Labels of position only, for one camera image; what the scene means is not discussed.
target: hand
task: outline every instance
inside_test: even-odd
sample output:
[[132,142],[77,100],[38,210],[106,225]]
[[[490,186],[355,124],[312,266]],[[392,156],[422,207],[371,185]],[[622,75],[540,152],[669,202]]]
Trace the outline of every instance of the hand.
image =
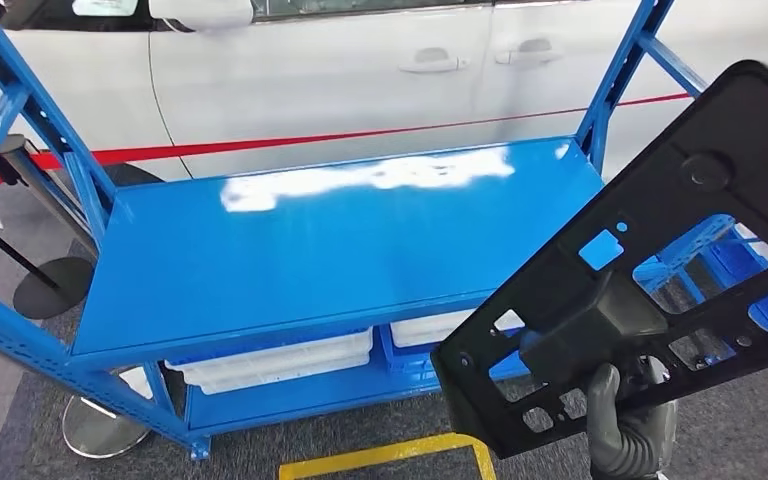
[[[647,380],[665,381],[666,368],[649,357]],[[620,372],[604,364],[593,375],[587,390],[587,441],[594,479],[630,480],[658,478],[672,455],[676,428],[676,402],[617,418],[616,398]]]

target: car body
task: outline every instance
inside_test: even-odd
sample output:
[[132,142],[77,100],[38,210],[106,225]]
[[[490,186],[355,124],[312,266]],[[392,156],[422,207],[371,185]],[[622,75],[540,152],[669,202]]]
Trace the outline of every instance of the car body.
[[[184,33],[150,0],[109,22],[45,1],[59,13],[11,40],[92,150],[168,151],[137,163],[164,180],[569,134],[639,3],[257,0],[251,24]],[[768,64],[768,0],[676,0],[659,38],[709,80]],[[678,92],[644,60],[606,179],[687,106]]]

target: gloved hand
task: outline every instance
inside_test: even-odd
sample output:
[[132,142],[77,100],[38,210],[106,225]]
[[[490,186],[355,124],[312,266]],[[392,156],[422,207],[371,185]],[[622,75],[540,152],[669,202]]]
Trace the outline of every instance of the gloved hand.
[[[649,357],[644,374],[651,383],[665,381],[667,370]],[[593,375],[587,391],[587,441],[590,474],[595,480],[658,478],[672,456],[676,402],[632,412],[617,418],[620,372],[604,364]]]

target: yellow floor marking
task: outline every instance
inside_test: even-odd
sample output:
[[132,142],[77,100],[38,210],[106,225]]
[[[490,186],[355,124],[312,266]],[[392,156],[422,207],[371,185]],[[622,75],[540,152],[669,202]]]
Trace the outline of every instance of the yellow floor marking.
[[487,446],[475,438],[459,433],[444,433],[357,452],[287,463],[278,469],[278,480],[296,480],[342,472],[461,447],[472,447],[482,480],[496,480],[496,471],[493,469]]

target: red barrier tape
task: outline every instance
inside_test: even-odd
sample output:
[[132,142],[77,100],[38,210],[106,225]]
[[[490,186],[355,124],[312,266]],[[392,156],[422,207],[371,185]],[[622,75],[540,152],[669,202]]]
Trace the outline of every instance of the red barrier tape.
[[[618,106],[643,105],[647,103],[667,102],[689,98],[686,93],[663,95],[660,97],[641,98],[620,102]],[[255,148],[280,147],[286,145],[300,145],[304,143],[326,142],[329,140],[345,140],[349,138],[371,137],[374,135],[389,135],[393,133],[421,132],[437,128],[463,127],[468,125],[480,125],[484,123],[502,122],[506,120],[523,120],[526,118],[548,117],[586,111],[586,107],[556,110],[553,112],[527,113],[511,117],[491,118],[487,120],[472,120],[469,122],[445,123],[442,125],[426,125],[423,127],[393,128],[389,130],[369,130],[362,132],[334,133],[328,135],[312,135],[306,137],[267,138],[260,140],[242,140],[234,142],[199,143],[191,145],[168,145],[162,147],[121,148],[113,150],[95,150],[93,155],[102,165],[114,165],[124,162],[138,162],[141,160],[156,160],[160,158],[186,157],[189,155],[204,155],[209,153],[232,152],[236,150],[251,150]],[[34,155],[34,161],[41,168],[60,168],[57,158],[51,153]]]

